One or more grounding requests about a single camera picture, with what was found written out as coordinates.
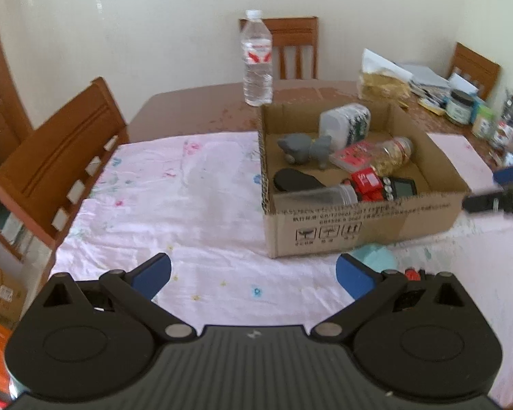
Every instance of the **table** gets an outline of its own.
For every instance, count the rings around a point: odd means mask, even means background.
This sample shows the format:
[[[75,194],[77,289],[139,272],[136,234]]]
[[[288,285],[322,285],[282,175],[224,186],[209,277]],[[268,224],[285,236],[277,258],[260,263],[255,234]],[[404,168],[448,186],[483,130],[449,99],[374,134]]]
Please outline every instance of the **table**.
[[[342,99],[357,101],[353,81],[279,80],[274,82],[275,103]],[[422,108],[414,96],[408,113],[426,132],[464,135],[481,158],[491,167],[490,146],[474,137],[471,127],[459,127],[445,116],[439,117]],[[151,97],[128,126],[132,142],[205,134],[222,131],[254,131],[258,109],[245,103],[242,83],[202,86],[165,92]]]

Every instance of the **chair backrest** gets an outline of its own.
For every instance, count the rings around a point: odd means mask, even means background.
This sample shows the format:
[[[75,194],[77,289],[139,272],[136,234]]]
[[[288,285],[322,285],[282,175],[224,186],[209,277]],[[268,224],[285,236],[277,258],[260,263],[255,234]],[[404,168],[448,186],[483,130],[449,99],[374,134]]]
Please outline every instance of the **chair backrest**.
[[[265,18],[264,24],[272,34],[273,46],[279,49],[279,78],[287,78],[285,47],[295,46],[296,78],[302,79],[302,46],[312,46],[312,78],[317,78],[317,38],[318,18]],[[247,20],[239,20],[239,27],[244,28]]]
[[[0,166],[0,201],[29,231],[55,249],[104,165],[118,145],[127,141],[125,122],[99,77]]]
[[[479,97],[486,100],[498,80],[499,64],[480,56],[461,43],[456,44],[450,63],[449,77],[457,73],[479,89]]]

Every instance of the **teal cloth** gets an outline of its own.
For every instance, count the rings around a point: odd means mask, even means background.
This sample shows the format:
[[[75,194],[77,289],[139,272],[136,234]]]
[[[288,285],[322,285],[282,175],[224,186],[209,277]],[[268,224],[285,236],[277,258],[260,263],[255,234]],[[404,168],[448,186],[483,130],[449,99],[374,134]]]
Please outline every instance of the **teal cloth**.
[[[353,257],[377,273],[384,270],[398,270],[397,259],[386,246],[369,244],[349,251]]]

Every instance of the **device screen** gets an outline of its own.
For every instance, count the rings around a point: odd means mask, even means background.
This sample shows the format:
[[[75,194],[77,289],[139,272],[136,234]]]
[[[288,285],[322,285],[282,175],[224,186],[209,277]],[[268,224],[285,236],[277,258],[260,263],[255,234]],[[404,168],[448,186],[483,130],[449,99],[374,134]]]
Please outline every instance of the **device screen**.
[[[411,197],[414,195],[412,185],[410,183],[395,182],[395,192],[397,197]]]

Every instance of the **gray toy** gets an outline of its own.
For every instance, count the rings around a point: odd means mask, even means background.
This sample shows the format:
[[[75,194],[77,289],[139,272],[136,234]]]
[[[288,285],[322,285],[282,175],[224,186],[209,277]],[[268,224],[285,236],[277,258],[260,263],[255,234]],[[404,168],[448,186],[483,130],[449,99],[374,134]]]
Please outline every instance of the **gray toy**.
[[[309,135],[297,133],[286,135],[277,144],[285,153],[285,160],[291,165],[302,165],[315,159],[319,162],[319,168],[325,169],[329,161],[331,141],[329,135],[322,135],[312,141]]]

